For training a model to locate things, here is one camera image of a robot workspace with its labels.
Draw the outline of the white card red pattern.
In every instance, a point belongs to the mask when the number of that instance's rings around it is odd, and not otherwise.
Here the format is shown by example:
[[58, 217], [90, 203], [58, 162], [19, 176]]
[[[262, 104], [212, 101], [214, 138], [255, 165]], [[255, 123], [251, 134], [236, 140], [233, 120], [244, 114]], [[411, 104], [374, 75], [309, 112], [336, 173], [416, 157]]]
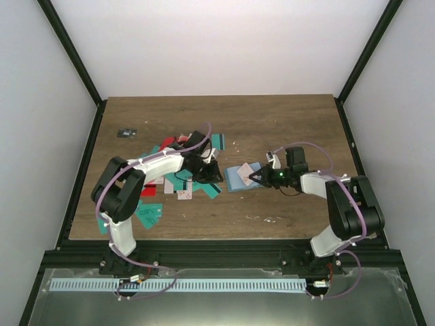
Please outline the white card red pattern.
[[245, 186], [249, 186], [251, 184], [249, 176], [253, 173], [251, 166], [248, 163], [244, 163], [241, 165], [241, 167], [237, 170], [238, 176], [241, 178], [242, 182], [245, 184]]

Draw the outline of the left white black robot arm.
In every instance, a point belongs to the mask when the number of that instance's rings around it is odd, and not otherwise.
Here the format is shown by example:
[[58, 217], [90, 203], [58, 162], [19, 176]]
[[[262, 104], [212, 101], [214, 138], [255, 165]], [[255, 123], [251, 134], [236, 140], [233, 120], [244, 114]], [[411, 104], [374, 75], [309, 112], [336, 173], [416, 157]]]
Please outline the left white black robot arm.
[[137, 210], [144, 185], [183, 171], [193, 182], [212, 184], [223, 181], [218, 166], [219, 149], [209, 134], [195, 130], [186, 139], [169, 141], [156, 153], [125, 160], [113, 157], [99, 177], [92, 193], [94, 213], [105, 224], [109, 248], [117, 253], [115, 266], [123, 274], [132, 274], [139, 266], [131, 217]]

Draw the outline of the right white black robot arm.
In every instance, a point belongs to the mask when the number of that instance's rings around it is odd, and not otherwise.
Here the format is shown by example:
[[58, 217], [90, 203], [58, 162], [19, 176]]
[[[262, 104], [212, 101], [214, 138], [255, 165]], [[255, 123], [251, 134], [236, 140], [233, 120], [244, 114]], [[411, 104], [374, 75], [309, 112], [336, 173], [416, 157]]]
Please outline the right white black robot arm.
[[326, 200], [329, 226], [310, 240], [311, 250], [302, 256], [303, 268], [316, 274], [326, 266], [326, 257], [338, 255], [367, 236], [381, 232], [385, 219], [368, 177], [338, 177], [328, 170], [311, 170], [300, 143], [282, 147], [286, 167], [278, 151], [266, 153], [267, 164], [249, 174], [249, 179], [267, 188], [291, 187], [299, 194]]

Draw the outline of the teal striped card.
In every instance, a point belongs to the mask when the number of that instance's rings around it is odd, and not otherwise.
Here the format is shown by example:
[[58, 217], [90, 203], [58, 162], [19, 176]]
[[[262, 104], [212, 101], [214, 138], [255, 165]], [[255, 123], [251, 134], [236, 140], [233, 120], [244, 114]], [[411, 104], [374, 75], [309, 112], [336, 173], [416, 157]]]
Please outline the teal striped card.
[[208, 195], [210, 199], [214, 199], [222, 193], [222, 189], [214, 183], [202, 184], [201, 189]]

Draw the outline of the blue leather card holder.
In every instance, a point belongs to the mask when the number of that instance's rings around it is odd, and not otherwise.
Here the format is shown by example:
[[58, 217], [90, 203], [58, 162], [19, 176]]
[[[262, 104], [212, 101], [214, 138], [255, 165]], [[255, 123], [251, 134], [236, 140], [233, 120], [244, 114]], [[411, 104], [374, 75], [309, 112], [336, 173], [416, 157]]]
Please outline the blue leather card holder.
[[252, 181], [248, 176], [261, 168], [259, 162], [245, 163], [244, 165], [232, 166], [224, 170], [224, 176], [229, 192], [239, 192], [262, 187], [259, 183]]

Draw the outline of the teal VIP card front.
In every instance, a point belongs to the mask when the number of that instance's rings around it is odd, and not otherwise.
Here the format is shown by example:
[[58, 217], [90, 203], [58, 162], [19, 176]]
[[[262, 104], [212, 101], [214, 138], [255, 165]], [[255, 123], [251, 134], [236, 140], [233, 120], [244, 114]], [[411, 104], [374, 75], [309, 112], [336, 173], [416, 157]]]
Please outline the teal VIP card front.
[[162, 204], [149, 204], [140, 201], [135, 214], [142, 226], [149, 230], [154, 227], [162, 217]]

